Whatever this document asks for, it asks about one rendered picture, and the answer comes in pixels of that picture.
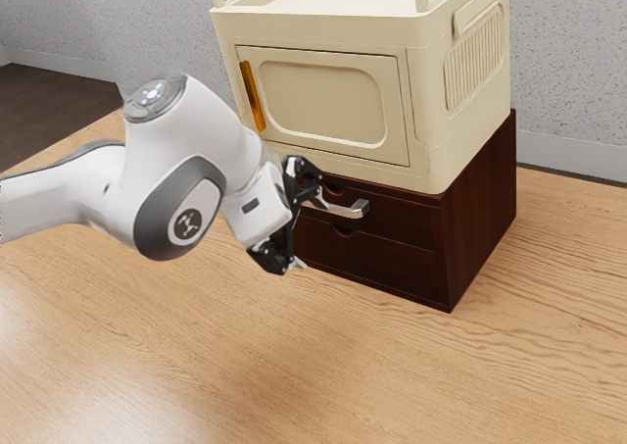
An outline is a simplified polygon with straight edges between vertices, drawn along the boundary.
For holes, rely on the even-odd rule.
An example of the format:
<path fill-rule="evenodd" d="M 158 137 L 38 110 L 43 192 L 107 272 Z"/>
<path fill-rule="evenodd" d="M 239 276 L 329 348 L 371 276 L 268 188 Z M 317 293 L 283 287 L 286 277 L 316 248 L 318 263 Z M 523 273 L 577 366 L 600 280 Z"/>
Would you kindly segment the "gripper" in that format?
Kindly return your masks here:
<path fill-rule="evenodd" d="M 287 156 L 281 165 L 283 173 L 277 192 L 283 205 L 290 210 L 291 219 L 274 233 L 273 238 L 246 250 L 264 271 L 276 275 L 284 275 L 293 269 L 304 270 L 308 266 L 294 253 L 294 225 L 303 203 L 310 201 L 314 207 L 323 208 L 322 171 L 303 156 Z"/>

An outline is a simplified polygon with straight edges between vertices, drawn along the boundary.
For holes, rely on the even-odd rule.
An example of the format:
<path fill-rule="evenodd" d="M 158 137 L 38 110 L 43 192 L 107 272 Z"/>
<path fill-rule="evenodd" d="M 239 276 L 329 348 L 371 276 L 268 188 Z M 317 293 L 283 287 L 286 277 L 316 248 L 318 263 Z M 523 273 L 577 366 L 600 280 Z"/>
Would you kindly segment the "dark brown drawer cabinet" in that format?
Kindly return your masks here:
<path fill-rule="evenodd" d="M 296 255 L 309 266 L 451 312 L 516 216 L 516 114 L 511 113 L 440 194 L 425 194 L 332 173 L 323 196 L 360 219 L 305 208 Z"/>

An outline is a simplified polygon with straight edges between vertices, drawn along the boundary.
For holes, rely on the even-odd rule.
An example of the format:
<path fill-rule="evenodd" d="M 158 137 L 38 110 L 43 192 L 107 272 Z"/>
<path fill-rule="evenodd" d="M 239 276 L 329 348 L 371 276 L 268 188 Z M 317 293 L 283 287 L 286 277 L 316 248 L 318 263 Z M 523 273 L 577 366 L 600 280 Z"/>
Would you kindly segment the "cream box with lid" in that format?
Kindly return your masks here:
<path fill-rule="evenodd" d="M 279 155 L 439 194 L 510 112 L 509 0 L 213 0 L 244 122 Z"/>

